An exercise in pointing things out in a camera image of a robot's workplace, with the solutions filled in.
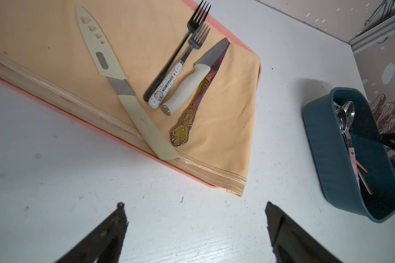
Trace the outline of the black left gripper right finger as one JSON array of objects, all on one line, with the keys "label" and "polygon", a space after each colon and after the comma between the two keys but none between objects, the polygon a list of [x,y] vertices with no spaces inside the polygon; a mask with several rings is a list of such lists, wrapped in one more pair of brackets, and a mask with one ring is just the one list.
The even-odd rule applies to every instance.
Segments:
[{"label": "black left gripper right finger", "polygon": [[278,206],[267,203],[267,229],[278,263],[339,263],[299,224]]}]

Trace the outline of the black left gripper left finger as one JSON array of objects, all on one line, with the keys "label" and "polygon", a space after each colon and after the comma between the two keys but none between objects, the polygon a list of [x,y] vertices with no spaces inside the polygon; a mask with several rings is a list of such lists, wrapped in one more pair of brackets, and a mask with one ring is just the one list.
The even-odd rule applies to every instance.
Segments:
[{"label": "black left gripper left finger", "polygon": [[117,263],[121,255],[127,228],[128,220],[125,213],[125,204],[119,202],[114,212],[57,262]]}]

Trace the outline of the orange handled spoon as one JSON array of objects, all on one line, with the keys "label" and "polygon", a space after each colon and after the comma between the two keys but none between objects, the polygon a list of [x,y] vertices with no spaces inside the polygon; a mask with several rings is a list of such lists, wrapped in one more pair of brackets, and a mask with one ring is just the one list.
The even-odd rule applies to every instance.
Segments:
[{"label": "orange handled spoon", "polygon": [[356,164],[358,168],[361,168],[364,172],[368,173],[368,171],[358,161],[356,161]]}]

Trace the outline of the purple spoon pink handle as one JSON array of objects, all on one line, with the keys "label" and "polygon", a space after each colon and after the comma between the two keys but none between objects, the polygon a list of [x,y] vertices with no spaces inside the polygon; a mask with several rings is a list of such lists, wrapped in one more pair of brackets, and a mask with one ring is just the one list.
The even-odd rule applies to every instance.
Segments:
[{"label": "purple spoon pink handle", "polygon": [[352,138],[350,135],[350,128],[351,128],[351,125],[352,125],[354,118],[355,118],[354,103],[352,101],[347,101],[342,105],[342,108],[344,109],[344,112],[346,114],[346,128],[345,128],[345,131],[343,134],[345,135],[346,146],[348,149],[348,154],[349,154],[353,174],[355,176],[357,186],[358,186],[358,188],[360,188],[359,174],[358,174],[358,170],[357,170],[357,163],[356,163],[356,157],[355,157],[356,155],[355,155],[355,150],[354,150],[353,143],[352,143]]}]

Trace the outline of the teal plastic storage box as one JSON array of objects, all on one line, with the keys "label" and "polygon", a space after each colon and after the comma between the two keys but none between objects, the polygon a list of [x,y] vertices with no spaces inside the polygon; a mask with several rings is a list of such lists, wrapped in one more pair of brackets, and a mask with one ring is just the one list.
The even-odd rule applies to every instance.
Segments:
[{"label": "teal plastic storage box", "polygon": [[[372,190],[356,180],[333,103],[352,101],[355,120],[350,136],[356,160],[366,169]],[[335,208],[382,223],[395,213],[395,177],[380,133],[365,96],[353,88],[334,88],[308,103],[303,110],[309,144],[326,200]]]}]

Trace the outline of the gold spoon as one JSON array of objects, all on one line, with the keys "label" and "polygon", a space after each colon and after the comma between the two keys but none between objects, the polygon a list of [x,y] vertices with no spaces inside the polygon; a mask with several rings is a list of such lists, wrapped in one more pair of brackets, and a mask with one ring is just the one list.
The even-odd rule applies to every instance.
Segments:
[{"label": "gold spoon", "polygon": [[362,174],[362,172],[360,171],[359,168],[357,169],[357,172],[358,172],[358,175],[359,175],[363,185],[365,186],[367,192],[369,193],[369,195],[372,196],[373,195],[373,191],[372,191],[371,187],[369,186],[368,182],[366,181],[364,175]]}]

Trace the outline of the silver spoon black handle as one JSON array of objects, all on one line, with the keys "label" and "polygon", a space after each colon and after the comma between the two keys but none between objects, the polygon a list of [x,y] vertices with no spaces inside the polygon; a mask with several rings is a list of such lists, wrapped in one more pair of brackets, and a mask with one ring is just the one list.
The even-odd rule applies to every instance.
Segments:
[{"label": "silver spoon black handle", "polygon": [[342,108],[342,106],[338,105],[335,101],[333,101],[333,106],[334,106],[334,110],[336,113],[336,118],[339,122],[340,132],[343,136],[345,144],[347,145],[346,136],[345,136],[345,131],[347,129],[346,113],[345,113],[344,109]]}]

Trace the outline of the black fork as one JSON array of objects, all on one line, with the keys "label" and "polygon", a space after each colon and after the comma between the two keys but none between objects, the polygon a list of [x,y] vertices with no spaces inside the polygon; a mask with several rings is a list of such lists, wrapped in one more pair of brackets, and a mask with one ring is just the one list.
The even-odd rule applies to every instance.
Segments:
[{"label": "black fork", "polygon": [[184,39],[182,40],[181,44],[178,46],[178,48],[176,49],[173,56],[170,58],[170,60],[165,65],[165,67],[161,70],[161,72],[158,74],[158,76],[155,78],[155,80],[152,82],[152,84],[149,86],[149,88],[144,93],[143,99],[145,102],[149,101],[152,93],[156,90],[156,88],[163,81],[163,79],[166,76],[166,74],[168,73],[172,63],[174,62],[174,60],[177,57],[177,55],[179,54],[180,50],[184,46],[186,40],[206,20],[210,9],[211,9],[211,5],[209,4],[208,1],[201,1],[201,3],[199,4],[199,6],[195,10],[194,14],[192,15],[192,17],[190,18],[190,20],[187,23],[188,32],[185,35]]}]

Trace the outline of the silver fork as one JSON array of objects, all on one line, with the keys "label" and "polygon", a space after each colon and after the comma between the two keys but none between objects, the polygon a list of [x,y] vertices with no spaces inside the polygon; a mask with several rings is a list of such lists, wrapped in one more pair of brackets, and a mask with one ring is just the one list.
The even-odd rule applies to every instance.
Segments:
[{"label": "silver fork", "polygon": [[191,52],[196,49],[199,50],[203,43],[205,42],[206,37],[210,31],[210,27],[207,24],[201,25],[198,27],[197,31],[195,31],[192,37],[189,39],[189,49],[186,51],[184,56],[182,56],[181,60],[173,67],[173,69],[166,75],[161,84],[156,88],[156,90],[152,93],[148,105],[156,109],[160,106],[165,96],[173,86],[176,78],[180,74],[181,69],[183,68],[187,58],[191,54]]}]

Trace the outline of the gold cream handled knife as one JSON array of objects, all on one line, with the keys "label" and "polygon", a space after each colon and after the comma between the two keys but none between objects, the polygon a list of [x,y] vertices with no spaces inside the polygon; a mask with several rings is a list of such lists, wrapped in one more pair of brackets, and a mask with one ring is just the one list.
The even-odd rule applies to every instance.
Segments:
[{"label": "gold cream handled knife", "polygon": [[99,74],[108,79],[142,138],[160,160],[177,159],[180,156],[179,153],[141,107],[135,91],[128,83],[127,77],[98,23],[80,5],[76,7],[76,16],[83,39]]}]

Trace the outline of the white handled knife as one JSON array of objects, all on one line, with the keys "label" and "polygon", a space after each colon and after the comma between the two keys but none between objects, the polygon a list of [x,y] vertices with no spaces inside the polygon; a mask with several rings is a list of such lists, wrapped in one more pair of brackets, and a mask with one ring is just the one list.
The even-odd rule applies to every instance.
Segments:
[{"label": "white handled knife", "polygon": [[210,74],[210,82],[212,81],[221,66],[229,46],[230,41],[225,37],[195,62],[194,72],[182,81],[176,92],[162,105],[162,111],[165,115],[172,116],[186,102],[208,74]]}]

